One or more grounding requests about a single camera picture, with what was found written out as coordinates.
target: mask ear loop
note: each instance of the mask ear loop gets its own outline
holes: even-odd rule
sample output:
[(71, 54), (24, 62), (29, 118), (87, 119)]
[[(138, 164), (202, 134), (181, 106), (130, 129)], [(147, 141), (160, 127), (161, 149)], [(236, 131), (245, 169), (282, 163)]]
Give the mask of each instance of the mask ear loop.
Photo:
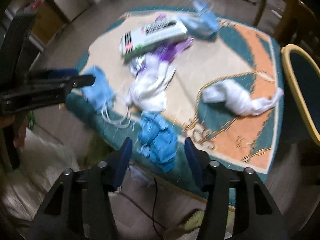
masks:
[[(127, 113), (126, 115), (124, 115), (122, 118), (120, 119), (116, 119), (116, 120), (111, 120), (108, 114), (108, 110), (107, 110), (107, 102), (105, 102), (103, 104), (103, 107), (101, 109), (101, 116), (103, 118), (103, 120), (105, 120), (107, 123), (110, 123), (112, 125), (114, 125), (117, 128), (121, 128), (121, 129), (125, 129), (130, 125), (131, 122), (131, 113), (129, 111), (129, 107), (127, 106)], [(126, 119), (128, 119), (128, 122), (125, 124), (122, 124), (123, 121), (125, 121)]]

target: wooden chair leg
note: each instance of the wooden chair leg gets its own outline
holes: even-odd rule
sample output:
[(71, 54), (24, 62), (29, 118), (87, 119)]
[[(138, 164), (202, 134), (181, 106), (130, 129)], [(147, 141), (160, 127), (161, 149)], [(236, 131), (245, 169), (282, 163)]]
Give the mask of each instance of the wooden chair leg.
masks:
[(267, 3), (267, 0), (261, 0), (260, 5), (259, 5), (259, 10), (258, 10), (258, 12), (256, 14), (256, 17), (254, 18), (254, 21), (253, 21), (253, 24), (252, 24), (254, 27), (258, 26), (259, 21), (260, 21), (260, 19), (262, 17), (263, 11), (264, 11), (264, 9), (266, 7), (266, 3)]
[(282, 15), (281, 21), (276, 27), (273, 37), (280, 44), (288, 44), (294, 30), (292, 31), (291, 23), (293, 20), (293, 15), (297, 12), (299, 5), (299, 0), (288, 0), (287, 6), (285, 7), (284, 13)]

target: black cable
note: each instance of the black cable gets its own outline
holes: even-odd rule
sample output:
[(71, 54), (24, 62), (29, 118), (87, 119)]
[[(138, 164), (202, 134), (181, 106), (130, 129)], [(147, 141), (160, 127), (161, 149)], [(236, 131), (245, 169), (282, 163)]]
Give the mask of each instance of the black cable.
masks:
[(155, 202), (153, 204), (153, 209), (152, 209), (152, 226), (156, 234), (160, 237), (160, 239), (163, 239), (163, 237), (159, 234), (158, 230), (156, 229), (155, 226), (155, 208), (156, 208), (156, 203), (157, 203), (157, 198), (158, 198), (158, 183), (156, 181), (156, 178), (153, 178), (156, 184), (156, 196), (155, 196)]
[(155, 221), (141, 206), (139, 206), (139, 204), (137, 204), (132, 198), (130, 198), (128, 195), (120, 192), (119, 195), (125, 197), (127, 200), (129, 200), (132, 204), (134, 204), (137, 208), (139, 208), (141, 210), (142, 213), (144, 213), (148, 218), (150, 218), (153, 223), (157, 223), (159, 226), (163, 227), (164, 229), (166, 229), (165, 226), (163, 226), (162, 224), (160, 224), (159, 222)]

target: table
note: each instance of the table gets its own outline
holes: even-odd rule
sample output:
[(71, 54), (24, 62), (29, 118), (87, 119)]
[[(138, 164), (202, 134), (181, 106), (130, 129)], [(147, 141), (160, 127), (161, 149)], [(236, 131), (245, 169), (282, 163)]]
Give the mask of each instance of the table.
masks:
[[(139, 7), (125, 13), (89, 47), (76, 65), (84, 70), (98, 65), (105, 71), (110, 86), (116, 93), (125, 95), (133, 77), (119, 53), (123, 33), (147, 22), (157, 14), (168, 16), (194, 13), (179, 7)], [(71, 93), (67, 108), (89, 127), (96, 130), (115, 149), (124, 138), (133, 141), (132, 159), (152, 174), (168, 183), (206, 198), (194, 183), (184, 154), (184, 139), (191, 136), (197, 148), (208, 152), (228, 168), (243, 170), (252, 167), (265, 180), (275, 156), (283, 114), (284, 99), (274, 109), (256, 116), (240, 118), (227, 111), (223, 104), (205, 105), (199, 100), (203, 88), (225, 78), (233, 78), (251, 92), (252, 98), (269, 97), (277, 86), (283, 87), (279, 46), (273, 38), (256, 28), (218, 18), (220, 34), (216, 41), (195, 40), (191, 48), (173, 61), (177, 70), (169, 83), (167, 109), (162, 116), (172, 124), (178, 134), (175, 168), (164, 173), (148, 158), (138, 154), (141, 145), (140, 112), (132, 109), (132, 122), (126, 129), (118, 129), (95, 113), (83, 97)], [(115, 104), (111, 118), (125, 114), (120, 104)], [(229, 204), (235, 204), (235, 192), (230, 190)]]

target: chair backrest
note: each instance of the chair backrest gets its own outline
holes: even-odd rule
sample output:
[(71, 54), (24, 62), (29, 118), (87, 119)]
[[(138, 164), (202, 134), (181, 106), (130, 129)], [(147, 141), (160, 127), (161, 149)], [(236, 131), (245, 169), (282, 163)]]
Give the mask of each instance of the chair backrest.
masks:
[(314, 142), (320, 145), (320, 69), (297, 45), (281, 49), (284, 73), (302, 119)]

